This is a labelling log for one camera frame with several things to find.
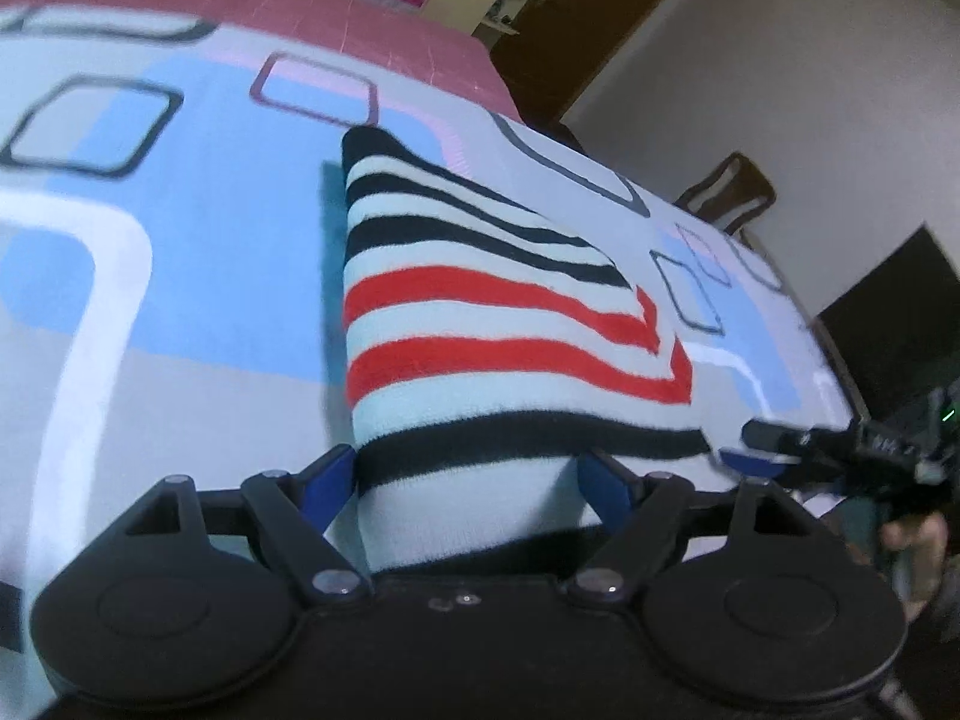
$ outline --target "brown door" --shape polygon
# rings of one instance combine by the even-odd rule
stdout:
[[[491,52],[528,124],[558,122],[660,0],[529,0]]]

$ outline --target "shelf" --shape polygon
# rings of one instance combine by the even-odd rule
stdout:
[[[502,32],[505,35],[520,34],[512,26],[506,25],[505,23],[495,22],[493,19],[490,19],[486,16],[484,16],[483,20],[480,23],[481,25],[486,26],[487,28],[495,29],[497,32]]]

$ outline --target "wooden chair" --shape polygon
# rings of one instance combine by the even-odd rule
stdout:
[[[707,178],[686,190],[677,205],[733,235],[775,202],[776,191],[760,168],[735,151]]]

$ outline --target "striped cloth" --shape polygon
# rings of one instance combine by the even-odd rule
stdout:
[[[371,570],[562,573],[598,538],[577,453],[707,451],[683,346],[608,257],[541,215],[376,128],[347,132],[343,151]]]

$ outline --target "pink bedspread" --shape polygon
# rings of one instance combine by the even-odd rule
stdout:
[[[475,38],[359,0],[0,0],[102,4],[237,23],[373,62],[520,121],[507,87]]]

